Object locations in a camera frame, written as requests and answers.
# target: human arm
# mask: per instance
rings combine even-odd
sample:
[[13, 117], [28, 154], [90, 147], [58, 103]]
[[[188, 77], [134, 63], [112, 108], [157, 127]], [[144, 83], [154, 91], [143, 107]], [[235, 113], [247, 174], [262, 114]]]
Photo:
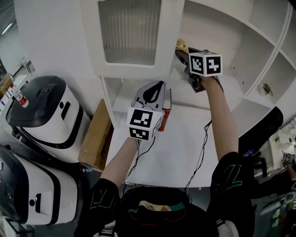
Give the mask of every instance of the human arm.
[[92, 237], [102, 231], [105, 224], [116, 219], [120, 202], [118, 188], [125, 179], [137, 150], [137, 140], [127, 138], [105, 167], [98, 182], [85, 194], [75, 237]]
[[292, 168], [291, 164], [289, 162], [285, 162], [284, 166], [287, 168], [289, 177], [291, 178], [291, 181], [296, 181], [296, 172]]
[[234, 120], [221, 86], [213, 77], [202, 77], [208, 94], [218, 160], [229, 152], [238, 152], [239, 140]]
[[114, 158], [105, 167], [100, 178], [107, 179], [115, 183], [117, 187], [120, 187], [125, 179], [137, 150], [137, 140], [127, 138]]

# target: wire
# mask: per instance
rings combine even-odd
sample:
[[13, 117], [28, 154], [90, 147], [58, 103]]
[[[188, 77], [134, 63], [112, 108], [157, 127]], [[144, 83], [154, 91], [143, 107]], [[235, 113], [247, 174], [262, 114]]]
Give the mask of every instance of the wire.
[[124, 184], [124, 187], [123, 187], [123, 193], [122, 193], [123, 195], [124, 195], [124, 191], [125, 191], [125, 188], [126, 188], [126, 183], [125, 183], [126, 179], [130, 176], [131, 172], [133, 172], [133, 171], [136, 169], [136, 166], [137, 166], [137, 163], [138, 163], [139, 158], [140, 158], [142, 155], [146, 154], [148, 151], [150, 151], [151, 147], [153, 146], [153, 144], [154, 144], [154, 142], [155, 142], [155, 137], [154, 137], [153, 142], [152, 142], [151, 146], [149, 147], [149, 149], [148, 149], [147, 151], [143, 152], [143, 153], [140, 154], [140, 155], [139, 155], [139, 153], [140, 153], [140, 142], [139, 142], [139, 140], [137, 140], [137, 141], [138, 141], [138, 142], [137, 142], [137, 144], [138, 144], [138, 157], [136, 158], [136, 162], [135, 162], [134, 166], [133, 166], [133, 167], [130, 169], [130, 171], [126, 174], [125, 179], [124, 179], [124, 181], [123, 181], [123, 184]]
[[[217, 80], [217, 82], [221, 86], [222, 91], [224, 92], [223, 87], [222, 87], [222, 85], [220, 83], [219, 77], [218, 76], [214, 76], [214, 78]], [[189, 196], [188, 189], [189, 189], [190, 183], [193, 180], [196, 172], [201, 168], [201, 166], [202, 166], [202, 164], [204, 162], [204, 148], [205, 148], [205, 145], [206, 145], [206, 143], [208, 141], [208, 129], [209, 129], [209, 127], [210, 127], [211, 124], [212, 124], [212, 120], [203, 128], [204, 131], [205, 131], [205, 136], [204, 136], [204, 139], [203, 139], [202, 150], [200, 151], [199, 158], [198, 158], [198, 161], [197, 161], [197, 165], [196, 165], [196, 168], [195, 168], [195, 170], [193, 172], [193, 175], [191, 176], [189, 182], [187, 183], [187, 185], [184, 188], [184, 192], [187, 194], [187, 196]]]

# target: cabinet door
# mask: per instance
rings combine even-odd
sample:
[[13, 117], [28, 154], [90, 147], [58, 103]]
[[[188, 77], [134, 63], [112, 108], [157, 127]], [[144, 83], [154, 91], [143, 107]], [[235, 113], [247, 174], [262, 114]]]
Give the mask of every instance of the cabinet door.
[[80, 4], [98, 75], [169, 77], [184, 0], [81, 0]]

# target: forearm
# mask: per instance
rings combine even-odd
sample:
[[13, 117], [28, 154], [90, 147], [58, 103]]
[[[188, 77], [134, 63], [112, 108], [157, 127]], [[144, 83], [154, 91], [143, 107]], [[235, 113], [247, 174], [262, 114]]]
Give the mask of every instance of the forearm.
[[203, 81], [211, 109], [212, 126], [218, 160], [229, 152], [238, 152], [238, 136], [234, 120], [221, 86], [213, 78]]
[[112, 181], [120, 187], [130, 168], [130, 165], [138, 150], [137, 140], [127, 138], [120, 150], [105, 167], [101, 178]]
[[289, 174], [291, 180], [296, 181], [296, 173], [295, 173], [294, 169], [292, 168], [292, 166], [289, 163], [287, 163], [286, 168], [288, 170], [288, 174]]

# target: cardboard box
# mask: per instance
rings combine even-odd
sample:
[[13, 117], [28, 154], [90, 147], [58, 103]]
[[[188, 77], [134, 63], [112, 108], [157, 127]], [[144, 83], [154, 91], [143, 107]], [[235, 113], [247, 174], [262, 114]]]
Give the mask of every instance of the cardboard box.
[[7, 89], [9, 88], [10, 84], [12, 84], [13, 81], [9, 74], [6, 74], [3, 79], [0, 81], [0, 97], [5, 95], [7, 92]]
[[104, 170], [113, 130], [106, 104], [101, 100], [87, 130], [78, 160], [94, 170]]

